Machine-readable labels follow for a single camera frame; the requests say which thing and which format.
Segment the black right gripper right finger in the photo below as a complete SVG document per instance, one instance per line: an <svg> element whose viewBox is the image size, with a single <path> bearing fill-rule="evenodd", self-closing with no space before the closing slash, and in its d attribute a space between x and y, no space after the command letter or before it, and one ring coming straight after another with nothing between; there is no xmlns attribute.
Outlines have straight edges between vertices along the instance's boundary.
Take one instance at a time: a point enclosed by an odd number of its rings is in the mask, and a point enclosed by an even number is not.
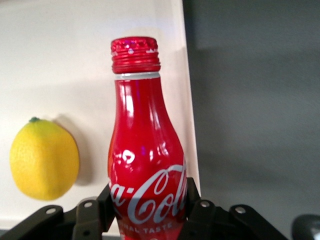
<svg viewBox="0 0 320 240"><path fill-rule="evenodd" d="M202 199L192 177L187 179L187 220L180 240L285 240L286 237L255 209L236 204L224 210Z"/></svg>

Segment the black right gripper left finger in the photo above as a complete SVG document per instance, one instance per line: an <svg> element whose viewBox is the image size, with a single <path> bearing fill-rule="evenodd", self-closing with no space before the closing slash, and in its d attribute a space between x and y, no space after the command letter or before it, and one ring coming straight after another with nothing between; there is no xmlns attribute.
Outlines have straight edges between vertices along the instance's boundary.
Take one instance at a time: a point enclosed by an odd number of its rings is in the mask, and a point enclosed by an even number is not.
<svg viewBox="0 0 320 240"><path fill-rule="evenodd" d="M2 240L101 240L115 218L111 190L107 185L98 197L82 200L64 212L47 205L5 232Z"/></svg>

